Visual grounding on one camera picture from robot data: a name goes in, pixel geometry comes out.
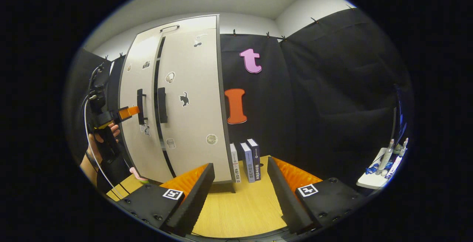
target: white cable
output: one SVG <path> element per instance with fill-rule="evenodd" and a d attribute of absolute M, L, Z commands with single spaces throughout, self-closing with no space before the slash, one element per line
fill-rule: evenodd
<path fill-rule="evenodd" d="M 86 104 L 84 105 L 84 125 L 85 125 L 85 128 L 86 128 L 86 137 L 87 137 L 87 142 L 89 143 L 90 145 L 90 140 L 88 138 L 88 132 L 87 132 L 87 119 L 86 119 L 86 108 L 87 108 L 87 103 L 88 103 L 88 99 L 86 100 Z M 98 165 L 98 168 L 100 169 L 100 171 L 102 172 L 103 174 L 103 177 L 105 177 L 105 179 L 108 181 L 108 183 L 110 184 L 110 186 L 112 186 L 112 188 L 118 193 L 118 195 L 122 198 L 125 198 L 123 197 L 120 192 L 118 192 L 118 190 L 113 186 L 113 184 L 110 182 L 110 180 L 108 180 L 108 177 L 105 175 L 105 173 L 103 172 L 102 168 L 100 167 L 100 164 L 98 163 L 97 161 L 97 158 L 95 157 L 95 154 L 93 152 L 93 149 L 92 147 L 90 147 L 90 151 L 92 152 L 92 156 L 93 156 L 93 159 L 95 160 L 95 163 Z"/>

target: blue book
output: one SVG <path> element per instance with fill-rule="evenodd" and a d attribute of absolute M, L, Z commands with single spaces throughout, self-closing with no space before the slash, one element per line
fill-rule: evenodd
<path fill-rule="evenodd" d="M 248 178 L 248 182 L 253 183 L 255 181 L 255 173 L 253 172 L 253 153 L 251 153 L 251 149 L 246 143 L 240 143 L 240 145 L 245 153 L 243 165 L 245 167 L 244 170 L 246 177 Z"/>
<path fill-rule="evenodd" d="M 251 153 L 253 156 L 253 170 L 255 171 L 255 181 L 261 180 L 260 173 L 260 146 L 255 142 L 254 139 L 247 139 L 250 145 Z"/>

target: white book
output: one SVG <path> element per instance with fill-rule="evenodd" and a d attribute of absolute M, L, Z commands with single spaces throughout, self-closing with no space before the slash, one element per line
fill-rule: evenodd
<path fill-rule="evenodd" d="M 241 182 L 240 176 L 240 165 L 238 164 L 238 154 L 235 145 L 232 143 L 230 144 L 230 153 L 232 156 L 232 163 L 233 163 L 233 172 L 235 173 L 235 183 Z"/>
<path fill-rule="evenodd" d="M 233 143 L 230 144 L 230 153 L 232 155 L 232 163 L 238 164 L 237 148 L 235 148 L 235 145 Z"/>

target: orange foam pad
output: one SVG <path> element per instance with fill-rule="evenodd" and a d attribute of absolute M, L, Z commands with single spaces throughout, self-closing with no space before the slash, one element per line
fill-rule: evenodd
<path fill-rule="evenodd" d="M 227 89 L 225 91 L 230 106 L 230 117 L 227 119 L 229 124 L 240 124 L 247 120 L 247 117 L 243 114 L 243 94 L 245 94 L 244 89 Z"/>
<path fill-rule="evenodd" d="M 140 112 L 140 109 L 138 108 L 138 106 L 135 106 L 135 107 L 120 110 L 118 113 L 120 114 L 120 117 L 122 119 L 126 119 L 132 115 L 138 114 L 139 112 Z"/>
<path fill-rule="evenodd" d="M 188 171 L 187 173 L 175 177 L 167 181 L 166 183 L 161 184 L 161 187 L 171 188 L 173 190 L 180 190 L 184 192 L 184 195 L 186 195 L 184 197 L 184 200 L 186 200 L 187 196 L 189 195 L 189 192 L 191 192 L 192 188 L 204 172 L 207 165 L 208 164 L 204 164 L 201 167 L 195 168 L 194 170 Z"/>
<path fill-rule="evenodd" d="M 294 195 L 296 195 L 297 188 L 319 183 L 322 181 L 317 176 L 309 174 L 301 168 L 298 168 L 292 164 L 286 163 L 285 161 L 281 161 L 274 157 L 272 159 L 274 159 L 275 163 L 279 167 L 279 170 L 281 171 Z"/>

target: cat sticker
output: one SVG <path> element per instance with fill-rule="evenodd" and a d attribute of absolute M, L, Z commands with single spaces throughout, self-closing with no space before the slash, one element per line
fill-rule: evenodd
<path fill-rule="evenodd" d="M 182 104 L 182 107 L 187 106 L 189 104 L 189 98 L 187 97 L 187 92 L 184 92 L 185 96 L 180 95 L 179 98 L 181 99 L 184 104 Z"/>

